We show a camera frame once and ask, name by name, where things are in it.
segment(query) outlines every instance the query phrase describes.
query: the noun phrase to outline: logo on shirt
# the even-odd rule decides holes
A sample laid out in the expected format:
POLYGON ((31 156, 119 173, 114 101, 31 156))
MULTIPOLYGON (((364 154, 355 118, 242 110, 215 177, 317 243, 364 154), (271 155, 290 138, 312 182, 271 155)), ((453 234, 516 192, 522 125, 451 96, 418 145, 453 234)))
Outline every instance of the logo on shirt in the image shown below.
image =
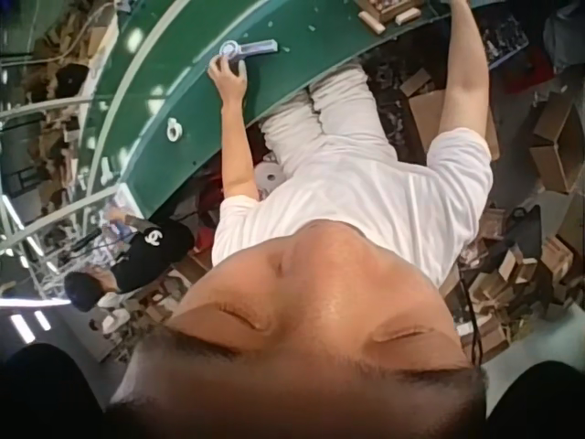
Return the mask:
POLYGON ((158 247, 161 245, 160 240, 163 238, 163 233, 160 230, 153 230, 151 231, 144 240, 146 243, 158 247))

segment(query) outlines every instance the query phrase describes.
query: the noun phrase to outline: white pants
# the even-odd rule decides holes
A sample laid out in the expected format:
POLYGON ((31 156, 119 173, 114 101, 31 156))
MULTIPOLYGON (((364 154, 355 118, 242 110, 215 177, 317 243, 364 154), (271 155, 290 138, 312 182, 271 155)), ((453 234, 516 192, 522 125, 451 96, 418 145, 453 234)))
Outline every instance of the white pants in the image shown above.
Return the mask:
POLYGON ((327 152, 382 162, 397 155, 379 120, 367 75, 351 61, 299 91, 261 124, 266 146, 290 178, 327 152))

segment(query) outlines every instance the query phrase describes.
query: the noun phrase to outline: white t-shirt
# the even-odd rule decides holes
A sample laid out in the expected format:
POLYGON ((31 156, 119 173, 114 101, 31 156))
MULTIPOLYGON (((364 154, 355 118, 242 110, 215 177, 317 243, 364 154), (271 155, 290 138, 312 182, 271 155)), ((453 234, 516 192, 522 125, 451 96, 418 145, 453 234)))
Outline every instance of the white t-shirt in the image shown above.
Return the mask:
POLYGON ((325 150, 262 202, 224 200, 213 263, 310 221, 334 220, 417 266, 439 287, 477 235, 493 183, 490 162, 485 140, 463 128, 433 141, 426 167, 325 150))

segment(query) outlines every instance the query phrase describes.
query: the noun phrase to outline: green workbench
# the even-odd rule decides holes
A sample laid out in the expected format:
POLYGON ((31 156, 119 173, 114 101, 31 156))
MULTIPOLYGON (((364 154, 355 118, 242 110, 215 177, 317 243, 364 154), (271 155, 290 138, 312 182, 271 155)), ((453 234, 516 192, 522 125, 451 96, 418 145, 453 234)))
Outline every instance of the green workbench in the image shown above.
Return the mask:
POLYGON ((157 0, 143 2, 123 25, 102 74, 98 95, 114 95, 136 58, 142 64, 119 105, 92 104, 80 144, 80 169, 96 154, 114 177, 102 181, 101 166, 88 193, 125 182, 138 208, 152 215, 220 149, 220 101, 207 77, 209 60, 228 39, 239 43, 276 39, 280 52, 248 60, 250 89, 246 121, 253 123, 296 91, 337 65, 391 38, 446 16, 448 7, 430 1, 422 17, 394 24, 376 36, 359 20, 350 0, 157 0), (161 35, 156 27, 182 7, 161 35), (131 53, 128 40, 139 29, 143 45, 131 53), (106 116, 111 125, 104 130, 106 116), (183 136, 171 143, 167 121, 176 118, 183 136), (100 149, 100 137, 103 148, 100 149))

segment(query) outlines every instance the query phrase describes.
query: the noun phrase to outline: white plastic part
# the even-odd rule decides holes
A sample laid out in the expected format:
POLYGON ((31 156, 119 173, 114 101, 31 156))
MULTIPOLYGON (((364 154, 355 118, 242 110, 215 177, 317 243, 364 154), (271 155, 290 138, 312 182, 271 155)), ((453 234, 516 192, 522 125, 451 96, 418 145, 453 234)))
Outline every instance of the white plastic part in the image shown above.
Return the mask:
POLYGON ((168 125, 166 126, 166 137, 168 140, 174 143, 178 142, 182 135, 183 127, 174 117, 171 117, 168 120, 168 125))

